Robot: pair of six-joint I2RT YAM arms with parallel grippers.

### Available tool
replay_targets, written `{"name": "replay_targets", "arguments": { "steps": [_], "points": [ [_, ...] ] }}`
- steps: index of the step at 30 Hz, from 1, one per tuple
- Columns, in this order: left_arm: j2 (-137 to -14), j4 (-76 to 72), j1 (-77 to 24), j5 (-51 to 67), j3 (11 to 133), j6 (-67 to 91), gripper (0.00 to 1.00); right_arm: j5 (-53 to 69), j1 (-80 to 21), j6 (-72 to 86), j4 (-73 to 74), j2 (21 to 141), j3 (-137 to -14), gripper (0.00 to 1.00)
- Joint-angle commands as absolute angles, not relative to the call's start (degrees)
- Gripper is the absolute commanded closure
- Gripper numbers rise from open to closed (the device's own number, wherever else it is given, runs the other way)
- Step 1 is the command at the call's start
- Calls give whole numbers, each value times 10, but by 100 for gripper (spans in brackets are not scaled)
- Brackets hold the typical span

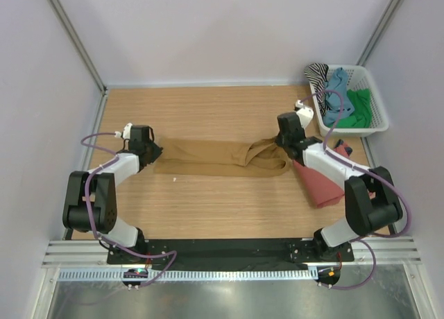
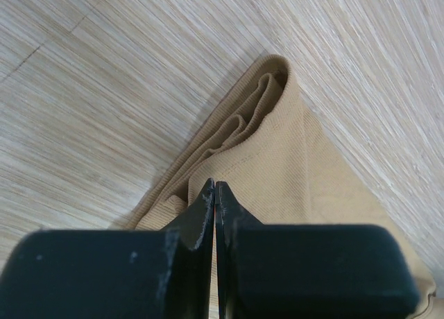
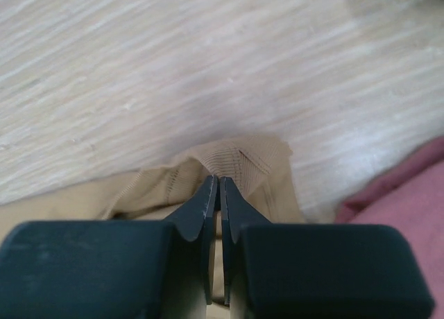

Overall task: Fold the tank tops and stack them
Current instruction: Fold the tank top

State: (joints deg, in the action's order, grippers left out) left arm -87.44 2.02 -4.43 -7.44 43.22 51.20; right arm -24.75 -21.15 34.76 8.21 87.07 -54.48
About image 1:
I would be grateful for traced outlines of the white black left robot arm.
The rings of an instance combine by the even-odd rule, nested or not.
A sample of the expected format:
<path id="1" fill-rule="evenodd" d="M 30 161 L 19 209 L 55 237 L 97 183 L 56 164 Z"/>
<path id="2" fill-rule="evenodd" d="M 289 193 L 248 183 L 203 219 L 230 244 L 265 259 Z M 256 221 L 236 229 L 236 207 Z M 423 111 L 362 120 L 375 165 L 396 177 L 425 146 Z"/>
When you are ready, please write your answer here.
<path id="1" fill-rule="evenodd" d="M 123 148 L 113 151 L 88 142 L 93 137 L 112 136 L 122 140 Z M 69 175 L 62 223 L 70 230 L 91 233 L 99 243 L 108 245 L 108 254 L 138 264 L 150 259 L 143 232 L 118 216 L 117 187 L 153 164 L 163 148 L 155 143 L 152 127 L 127 123 L 122 131 L 98 132 L 80 143 L 112 156 L 94 169 Z"/>

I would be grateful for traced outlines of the red graphic tank top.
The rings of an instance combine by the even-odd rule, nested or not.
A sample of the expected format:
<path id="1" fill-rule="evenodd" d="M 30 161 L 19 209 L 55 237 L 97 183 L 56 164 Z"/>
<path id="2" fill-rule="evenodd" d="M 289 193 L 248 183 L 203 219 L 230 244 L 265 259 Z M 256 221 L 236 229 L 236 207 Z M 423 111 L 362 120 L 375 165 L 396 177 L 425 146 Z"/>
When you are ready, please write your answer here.
<path id="1" fill-rule="evenodd" d="M 300 153 L 300 157 L 302 157 L 301 150 L 307 146 L 307 143 L 305 143 L 306 140 L 307 139 L 299 138 L 292 142 L 289 141 L 287 147 L 288 151 L 287 148 L 285 149 L 288 154 L 290 154 L 291 149 L 292 154 L 294 153 L 296 156 L 296 153 Z M 334 152 L 349 158 L 352 149 L 340 139 L 334 147 Z M 342 188 L 318 171 L 303 166 L 298 161 L 293 161 L 293 167 L 302 182 L 308 200 L 315 208 L 336 205 L 341 201 L 342 197 L 344 197 L 344 191 Z"/>

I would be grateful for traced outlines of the tan brown garment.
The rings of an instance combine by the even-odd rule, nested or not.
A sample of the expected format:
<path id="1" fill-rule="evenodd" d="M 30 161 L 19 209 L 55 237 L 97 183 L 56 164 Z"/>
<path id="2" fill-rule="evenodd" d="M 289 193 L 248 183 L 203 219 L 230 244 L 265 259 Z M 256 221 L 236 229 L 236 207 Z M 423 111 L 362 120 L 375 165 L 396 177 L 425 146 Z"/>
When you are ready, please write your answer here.
<path id="1" fill-rule="evenodd" d="M 172 138 L 160 143 L 163 151 L 153 169 L 157 174 L 271 178 L 292 165 L 273 137 L 253 143 Z"/>

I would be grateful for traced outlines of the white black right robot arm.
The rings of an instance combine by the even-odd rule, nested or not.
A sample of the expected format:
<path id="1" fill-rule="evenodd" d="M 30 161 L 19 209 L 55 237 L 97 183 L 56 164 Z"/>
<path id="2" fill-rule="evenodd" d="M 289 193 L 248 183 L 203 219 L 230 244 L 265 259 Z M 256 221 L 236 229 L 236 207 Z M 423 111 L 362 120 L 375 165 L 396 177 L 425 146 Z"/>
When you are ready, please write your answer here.
<path id="1" fill-rule="evenodd" d="M 399 221 L 404 213 L 391 174 L 384 167 L 370 169 L 355 164 L 324 145 L 317 137 L 307 137 L 296 112 L 277 117 L 276 144 L 291 158 L 312 189 L 332 197 L 331 183 L 343 192 L 345 216 L 314 232 L 312 250 L 321 261 L 336 258 L 350 241 L 368 236 Z"/>

